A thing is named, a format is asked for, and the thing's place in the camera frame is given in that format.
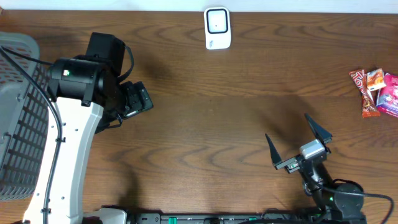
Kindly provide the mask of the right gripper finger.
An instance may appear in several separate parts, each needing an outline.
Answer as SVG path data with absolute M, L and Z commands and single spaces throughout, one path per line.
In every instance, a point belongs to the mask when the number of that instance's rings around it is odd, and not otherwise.
M 322 144 L 328 144 L 332 141 L 332 134 L 330 132 L 316 123 L 308 113 L 305 113 L 304 116 L 317 140 L 319 140 Z
M 265 134 L 265 137 L 266 137 L 267 143 L 269 145 L 269 152 L 270 152 L 270 155 L 271 155 L 272 165 L 273 166 L 277 166 L 280 163 L 282 163 L 282 159 L 281 159 L 279 153 L 277 152 L 277 149 L 275 148 L 275 146 L 274 146 L 271 138 L 269 137 L 269 135 Z

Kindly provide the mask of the orange chocolate bar wrapper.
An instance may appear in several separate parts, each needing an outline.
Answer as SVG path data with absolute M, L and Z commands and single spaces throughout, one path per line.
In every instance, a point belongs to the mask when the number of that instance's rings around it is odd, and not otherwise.
M 349 75 L 361 92 L 362 118 L 380 116 L 381 114 L 376 108 L 371 92 L 367 88 L 367 79 L 364 70 L 351 71 L 349 72 Z

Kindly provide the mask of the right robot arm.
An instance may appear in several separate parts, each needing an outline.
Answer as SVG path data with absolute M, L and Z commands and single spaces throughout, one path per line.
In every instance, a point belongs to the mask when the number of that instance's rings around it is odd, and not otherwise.
M 361 211 L 364 199 L 363 188 L 348 180 L 338 183 L 329 175 L 323 162 L 331 154 L 327 144 L 332 134 L 305 114 L 308 125 L 315 139 L 300 147 L 300 153 L 287 160 L 282 160 L 271 138 L 266 136 L 272 165 L 275 169 L 285 169 L 288 173 L 300 172 L 304 192 L 313 198 L 320 212 L 309 215 L 313 223 L 366 223 Z

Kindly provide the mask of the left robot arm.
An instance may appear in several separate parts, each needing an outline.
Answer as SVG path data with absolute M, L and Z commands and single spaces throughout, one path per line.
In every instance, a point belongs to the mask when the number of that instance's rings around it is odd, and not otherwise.
M 49 124 L 34 194 L 24 223 L 127 223 L 123 208 L 83 211 L 83 186 L 95 134 L 153 107 L 143 83 L 122 70 L 131 49 L 111 34 L 94 32 L 83 55 L 49 68 Z

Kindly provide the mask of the orange Kleenex tissue pack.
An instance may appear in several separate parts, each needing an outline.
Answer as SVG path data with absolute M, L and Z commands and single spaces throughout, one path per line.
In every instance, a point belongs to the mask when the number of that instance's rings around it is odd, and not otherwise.
M 384 71 L 381 68 L 366 74 L 366 84 L 369 91 L 376 91 L 386 87 Z

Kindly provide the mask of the purple snack packet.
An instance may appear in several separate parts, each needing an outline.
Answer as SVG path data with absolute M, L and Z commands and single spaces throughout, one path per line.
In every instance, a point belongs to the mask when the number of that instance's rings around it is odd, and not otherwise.
M 377 94 L 376 108 L 382 113 L 397 117 L 397 75 L 386 73 L 384 82 L 386 86 Z

